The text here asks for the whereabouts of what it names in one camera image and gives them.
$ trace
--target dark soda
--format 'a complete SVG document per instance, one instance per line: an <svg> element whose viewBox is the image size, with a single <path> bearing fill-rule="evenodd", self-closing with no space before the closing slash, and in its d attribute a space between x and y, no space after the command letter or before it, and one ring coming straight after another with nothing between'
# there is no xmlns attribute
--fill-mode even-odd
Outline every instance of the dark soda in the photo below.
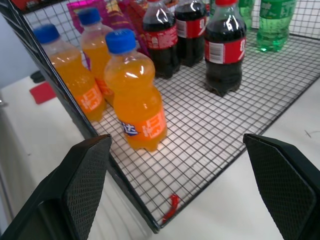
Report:
<svg viewBox="0 0 320 240"><path fill-rule="evenodd" d="M177 19L177 53L183 65L192 67L204 58L206 6L201 0L180 1L175 9Z"/></svg>
<svg viewBox="0 0 320 240"><path fill-rule="evenodd" d="M169 79L180 68L177 55L176 19L163 2L150 2L143 18L147 49L155 67L155 75Z"/></svg>
<svg viewBox="0 0 320 240"><path fill-rule="evenodd" d="M223 97L229 91L235 92L241 85L247 29L235 4L234 10L233 7L223 10L218 6L219 2L221 0L216 1L216 11L204 34L205 85L209 91Z"/></svg>

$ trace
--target orange label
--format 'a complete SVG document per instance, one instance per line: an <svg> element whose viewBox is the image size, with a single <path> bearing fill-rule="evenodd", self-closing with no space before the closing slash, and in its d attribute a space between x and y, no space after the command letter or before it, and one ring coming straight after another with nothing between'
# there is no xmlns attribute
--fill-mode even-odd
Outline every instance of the orange label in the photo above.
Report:
<svg viewBox="0 0 320 240"><path fill-rule="evenodd" d="M146 121L137 123L123 122L121 121L124 133L131 138L140 141L147 141L154 139L158 136L166 127L166 118L163 107L153 117Z"/></svg>
<svg viewBox="0 0 320 240"><path fill-rule="evenodd" d="M81 96L76 96L75 100L80 105L82 111L87 114L98 107L103 98L98 85L95 83L93 88Z"/></svg>
<svg viewBox="0 0 320 240"><path fill-rule="evenodd" d="M114 94L114 92L108 88L106 82L104 80L100 80L100 79L95 79L96 84L98 85L100 91L104 94L104 95L112 95Z"/></svg>

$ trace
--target black wire mesh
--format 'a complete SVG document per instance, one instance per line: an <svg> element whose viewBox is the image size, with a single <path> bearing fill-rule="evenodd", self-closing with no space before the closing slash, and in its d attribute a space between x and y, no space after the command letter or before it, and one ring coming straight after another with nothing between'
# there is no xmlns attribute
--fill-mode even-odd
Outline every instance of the black wire mesh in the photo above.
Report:
<svg viewBox="0 0 320 240"><path fill-rule="evenodd" d="M70 2L25 17L32 28L55 24L63 40L79 47ZM259 24L259 6L257 1L253 27ZM155 79L168 126L167 138L155 152L129 147L111 107L102 121L93 123L98 134L112 135L113 157L160 225L171 194L179 196L181 211L243 152L244 133L264 132L320 76L319 12L319 1L298 1L290 31L300 36L290 36L277 53L258 51L256 32L249 32L240 90L223 98L205 90L204 61L182 66L170 80Z"/></svg>

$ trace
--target bottle label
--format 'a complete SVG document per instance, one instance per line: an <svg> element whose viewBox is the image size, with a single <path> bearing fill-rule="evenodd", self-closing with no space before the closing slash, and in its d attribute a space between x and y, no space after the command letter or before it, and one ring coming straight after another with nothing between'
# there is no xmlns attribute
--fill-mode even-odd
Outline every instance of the bottle label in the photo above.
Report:
<svg viewBox="0 0 320 240"><path fill-rule="evenodd" d="M176 20L177 35L185 39L198 38L205 32L206 17L199 18L194 21L180 21Z"/></svg>
<svg viewBox="0 0 320 240"><path fill-rule="evenodd" d="M239 8L253 6L253 0L239 0Z"/></svg>
<svg viewBox="0 0 320 240"><path fill-rule="evenodd" d="M260 17L263 19L284 19L294 14L296 0L261 0Z"/></svg>
<svg viewBox="0 0 320 240"><path fill-rule="evenodd" d="M148 141L154 139L163 132L166 127L166 118L164 108L150 119L141 122L124 122L120 121L124 134L127 137L134 138L138 141Z"/></svg>
<svg viewBox="0 0 320 240"><path fill-rule="evenodd" d="M114 94L114 92L110 88L108 88L108 86L107 86L107 84L106 84L106 82L104 80L96 78L95 82L98 85L98 87L99 87L99 89L100 89L100 91L101 91L101 93L103 95L112 95L112 94Z"/></svg>
<svg viewBox="0 0 320 240"><path fill-rule="evenodd" d="M149 49L167 49L178 42L177 27L174 25L163 31L146 31L146 46Z"/></svg>
<svg viewBox="0 0 320 240"><path fill-rule="evenodd" d="M91 88L89 91L87 91L85 94L81 96L76 96L75 100L80 105L82 111L85 114L88 114L100 105L100 103L103 100L103 97L98 88L98 85L94 83L93 88Z"/></svg>
<svg viewBox="0 0 320 240"><path fill-rule="evenodd" d="M205 40L205 59L215 64L233 64L245 56L246 38L227 43L215 43Z"/></svg>

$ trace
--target pink packaging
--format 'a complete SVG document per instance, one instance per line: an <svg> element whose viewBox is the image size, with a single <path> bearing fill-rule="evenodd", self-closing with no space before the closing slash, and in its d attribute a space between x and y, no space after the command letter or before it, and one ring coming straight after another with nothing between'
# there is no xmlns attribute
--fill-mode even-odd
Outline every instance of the pink packaging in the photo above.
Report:
<svg viewBox="0 0 320 240"><path fill-rule="evenodd" d="M135 39L137 41L137 50L145 55L149 55L145 43L133 27L129 18L125 16L118 6L116 0L110 0L106 3L104 0L82 0L75 1L67 4L73 26L82 34L84 28L81 26L78 18L78 12L86 8L97 8L102 18L102 24L111 27L114 30L117 29L131 29L135 33Z"/></svg>

